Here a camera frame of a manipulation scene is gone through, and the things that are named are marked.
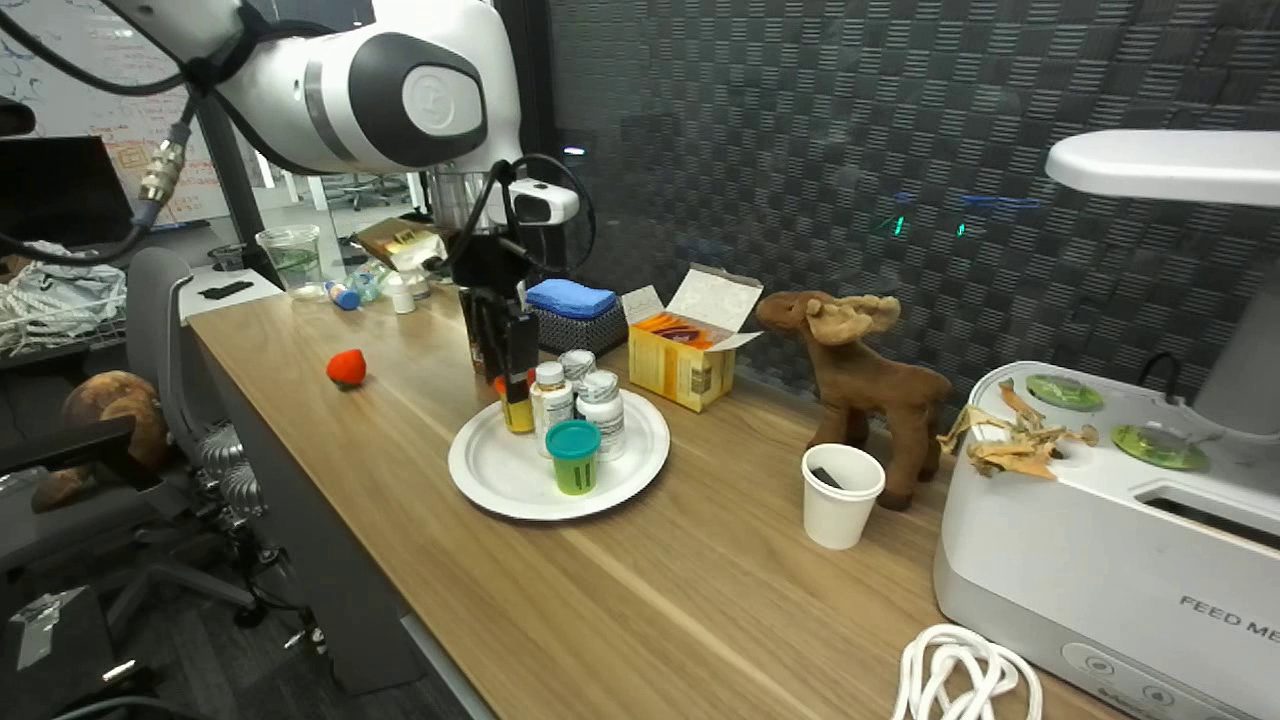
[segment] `cardboard box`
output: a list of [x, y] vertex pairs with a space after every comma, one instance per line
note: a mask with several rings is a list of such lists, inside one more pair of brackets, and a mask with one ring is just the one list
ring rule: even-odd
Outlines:
[[741, 330], [764, 284], [691, 265], [671, 304], [651, 284], [623, 296], [627, 380], [691, 410], [732, 392], [737, 346], [761, 330]]

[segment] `orange ball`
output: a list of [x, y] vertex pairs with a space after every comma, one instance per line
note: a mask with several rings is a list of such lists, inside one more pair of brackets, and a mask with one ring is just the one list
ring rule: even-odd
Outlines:
[[343, 353], [328, 356], [326, 375], [337, 387], [359, 387], [366, 375], [367, 375], [366, 353], [359, 346], [343, 346]]

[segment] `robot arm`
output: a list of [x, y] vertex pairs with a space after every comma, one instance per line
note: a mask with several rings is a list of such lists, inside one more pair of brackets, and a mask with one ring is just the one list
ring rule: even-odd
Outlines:
[[214, 93], [282, 166], [428, 166], [442, 185], [435, 225], [461, 228], [483, 172], [522, 158], [518, 64], [490, 0], [372, 0], [377, 24], [326, 36], [270, 36], [241, 0], [110, 9]]

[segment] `white machine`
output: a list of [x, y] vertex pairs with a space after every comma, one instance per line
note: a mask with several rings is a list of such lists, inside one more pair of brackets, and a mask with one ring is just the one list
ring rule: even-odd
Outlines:
[[[1094, 132], [1048, 174], [1099, 195], [1280, 208], [1280, 132]], [[1099, 699], [1162, 720], [1280, 715], [1280, 271], [1258, 290], [1198, 403], [1057, 362], [987, 372], [1062, 443], [1057, 481], [953, 471], [940, 610]]]

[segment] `wooden table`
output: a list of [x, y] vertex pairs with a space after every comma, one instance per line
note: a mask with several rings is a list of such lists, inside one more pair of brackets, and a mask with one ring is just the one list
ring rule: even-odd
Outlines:
[[[943, 482], [878, 511], [854, 550], [808, 542], [797, 463], [813, 414], [775, 397], [737, 387], [704, 414], [651, 398], [671, 454], [644, 497], [514, 523], [448, 481], [448, 443], [481, 407], [448, 296], [411, 316], [277, 296], [191, 327], [501, 715], [889, 715], [905, 643], [940, 618]], [[326, 380], [342, 346], [367, 353], [359, 392]], [[1053, 715], [1112, 715], [1045, 683]]]

